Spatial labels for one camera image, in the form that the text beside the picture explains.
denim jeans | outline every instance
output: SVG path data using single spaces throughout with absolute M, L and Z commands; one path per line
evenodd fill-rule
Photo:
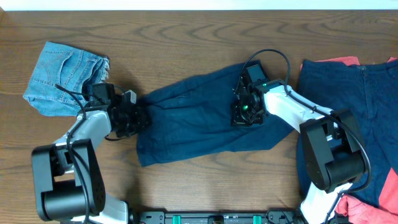
M 47 42 L 36 63 L 24 99 L 45 116 L 76 116 L 78 103 L 67 93 L 55 88 L 82 92 L 88 84 L 103 82 L 108 77 L 109 60 L 84 50 Z M 80 103 L 86 99 L 77 95 Z
M 139 100 L 152 119 L 152 125 L 138 135 L 141 165 L 223 151 L 271 149 L 291 133 L 292 127 L 274 115 L 264 118 L 262 125 L 231 126 L 230 104 L 237 100 L 232 89 L 242 66 L 191 77 Z
M 372 167 L 371 185 L 353 195 L 378 206 L 391 167 L 398 172 L 398 60 L 379 65 L 346 66 L 342 62 L 304 61 L 297 92 L 333 110 L 350 109 L 358 120 Z M 306 194 L 310 179 L 305 170 L 301 139 L 297 143 L 297 171 Z M 354 184 L 363 184 L 367 175 Z

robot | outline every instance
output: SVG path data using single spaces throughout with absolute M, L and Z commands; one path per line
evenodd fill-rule
M 297 209 L 275 209 L 263 213 L 178 213 L 142 212 L 134 214 L 128 204 L 105 192 L 95 149 L 111 132 L 128 138 L 150 125 L 145 108 L 136 104 L 129 90 L 116 94 L 114 85 L 91 86 L 91 100 L 77 116 L 76 123 L 53 144 L 32 152 L 36 208 L 43 221 L 109 224 L 278 224 L 344 223 L 334 213 L 343 194 L 363 174 L 370 174 L 369 159 L 363 148 L 359 126 L 349 110 L 333 111 L 300 96 L 286 81 L 270 81 L 260 65 L 244 65 L 231 105 L 231 125 L 258 125 L 274 114 L 302 135 L 307 172 L 312 180 L 305 200 Z M 58 89 L 73 94 L 57 86 Z M 330 147 L 329 141 L 340 141 Z M 54 177 L 75 172 L 75 178 L 56 182 Z

light blue denim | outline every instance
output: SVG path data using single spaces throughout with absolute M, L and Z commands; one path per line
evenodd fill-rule
M 47 42 L 36 63 L 24 99 L 45 116 L 76 116 L 80 107 L 68 93 L 58 90 L 58 84 L 67 90 L 82 92 L 89 84 L 108 78 L 109 60 L 84 50 Z M 87 101 L 76 95 L 85 105 Z

wooden tabletop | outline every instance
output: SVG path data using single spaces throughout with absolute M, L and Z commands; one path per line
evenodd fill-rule
M 107 55 L 109 82 L 139 95 L 245 61 L 263 48 L 283 51 L 297 84 L 303 59 L 355 55 L 361 63 L 398 54 L 398 11 L 6 12 L 0 15 L 0 220 L 40 223 L 30 153 L 52 143 L 75 118 L 45 117 L 22 98 L 46 41 Z M 281 57 L 259 57 L 283 78 Z M 106 191 L 131 207 L 266 210 L 300 203 L 297 132 L 270 151 L 223 152 L 141 167 L 136 137 L 103 142 Z

white background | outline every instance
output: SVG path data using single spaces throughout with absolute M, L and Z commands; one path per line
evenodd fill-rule
M 0 0 L 5 11 L 398 9 L 398 0 Z

